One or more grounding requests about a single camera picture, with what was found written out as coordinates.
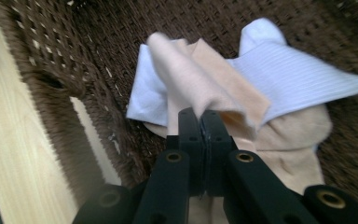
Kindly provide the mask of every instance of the white cloth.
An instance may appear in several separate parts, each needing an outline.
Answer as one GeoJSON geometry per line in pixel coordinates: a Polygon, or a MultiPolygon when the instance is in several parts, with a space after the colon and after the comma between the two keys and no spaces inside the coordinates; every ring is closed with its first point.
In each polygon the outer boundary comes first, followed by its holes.
{"type": "MultiPolygon", "coordinates": [[[[286,45],[267,19],[245,26],[240,57],[227,60],[270,100],[263,123],[313,105],[358,94],[358,76],[286,45]]],[[[140,47],[127,118],[168,125],[167,90],[153,67],[148,46],[140,47]]]]}

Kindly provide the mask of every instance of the woven texture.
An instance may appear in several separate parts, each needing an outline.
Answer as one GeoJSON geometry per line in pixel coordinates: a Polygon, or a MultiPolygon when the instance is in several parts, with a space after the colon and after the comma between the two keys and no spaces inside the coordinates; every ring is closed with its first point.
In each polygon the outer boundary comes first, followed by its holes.
{"type": "MultiPolygon", "coordinates": [[[[140,44],[156,31],[189,42],[202,37],[231,58],[238,54],[241,28],[260,17],[278,24],[291,46],[358,73],[354,0],[83,0],[72,6],[0,0],[7,42],[79,201],[92,189],[82,177],[102,178],[94,175],[100,171],[69,96],[86,105],[123,185],[132,187],[148,177],[164,148],[163,139],[125,119],[140,44]]],[[[358,96],[328,108],[335,128],[318,152],[325,180],[358,200],[358,96]]]]}

